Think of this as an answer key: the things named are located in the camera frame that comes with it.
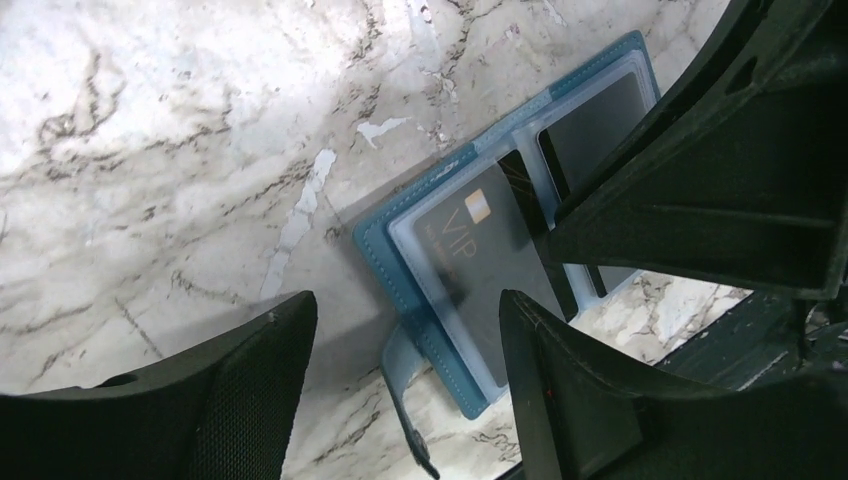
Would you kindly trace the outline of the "black VIP credit card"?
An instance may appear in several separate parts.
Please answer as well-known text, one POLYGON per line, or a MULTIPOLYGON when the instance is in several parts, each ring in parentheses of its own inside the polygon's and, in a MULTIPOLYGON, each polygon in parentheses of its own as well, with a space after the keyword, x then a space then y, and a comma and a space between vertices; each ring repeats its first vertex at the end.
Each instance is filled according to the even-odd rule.
POLYGON ((497 399, 508 387, 501 293, 521 291, 561 320, 577 302, 564 267, 540 255, 549 224, 519 151, 452 178, 440 195, 406 223, 422 289, 484 397, 497 399))

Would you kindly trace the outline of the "blue card holder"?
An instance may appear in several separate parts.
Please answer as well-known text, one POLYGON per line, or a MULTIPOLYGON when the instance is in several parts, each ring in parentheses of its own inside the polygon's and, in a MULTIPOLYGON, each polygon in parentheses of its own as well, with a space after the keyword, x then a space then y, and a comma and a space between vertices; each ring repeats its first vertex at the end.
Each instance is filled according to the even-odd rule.
POLYGON ((404 393, 429 364, 469 418, 508 390, 498 301, 519 290, 563 320, 630 284, 633 268, 551 262, 557 207, 657 103, 631 31, 403 187, 353 239, 399 322, 380 368, 416 463, 439 473, 404 393))

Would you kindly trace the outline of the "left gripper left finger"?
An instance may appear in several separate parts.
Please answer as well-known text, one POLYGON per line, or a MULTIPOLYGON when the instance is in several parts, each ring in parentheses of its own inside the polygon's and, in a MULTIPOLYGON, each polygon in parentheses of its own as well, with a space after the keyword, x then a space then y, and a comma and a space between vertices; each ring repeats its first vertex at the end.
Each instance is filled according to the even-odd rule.
POLYGON ((302 291, 90 387, 1 399, 5 479, 277 479, 313 350, 302 291))

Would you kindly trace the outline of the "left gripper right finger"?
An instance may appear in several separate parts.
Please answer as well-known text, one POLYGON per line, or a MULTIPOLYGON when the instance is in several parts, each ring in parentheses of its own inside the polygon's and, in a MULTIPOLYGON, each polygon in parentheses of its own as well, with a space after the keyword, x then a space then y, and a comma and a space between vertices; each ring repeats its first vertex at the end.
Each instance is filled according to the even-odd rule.
POLYGON ((665 372, 528 295, 499 305, 521 462, 511 479, 843 479, 847 367, 730 390, 665 372))

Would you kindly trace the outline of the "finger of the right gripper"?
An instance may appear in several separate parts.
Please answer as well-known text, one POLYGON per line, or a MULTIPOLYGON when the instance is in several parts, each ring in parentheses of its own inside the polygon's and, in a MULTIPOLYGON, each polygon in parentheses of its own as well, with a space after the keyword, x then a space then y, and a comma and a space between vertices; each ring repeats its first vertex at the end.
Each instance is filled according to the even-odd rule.
POLYGON ((830 299, 847 276, 847 93, 714 91, 647 125, 563 205, 563 263, 830 299))
POLYGON ((733 1, 560 222, 841 222, 847 5, 733 1))

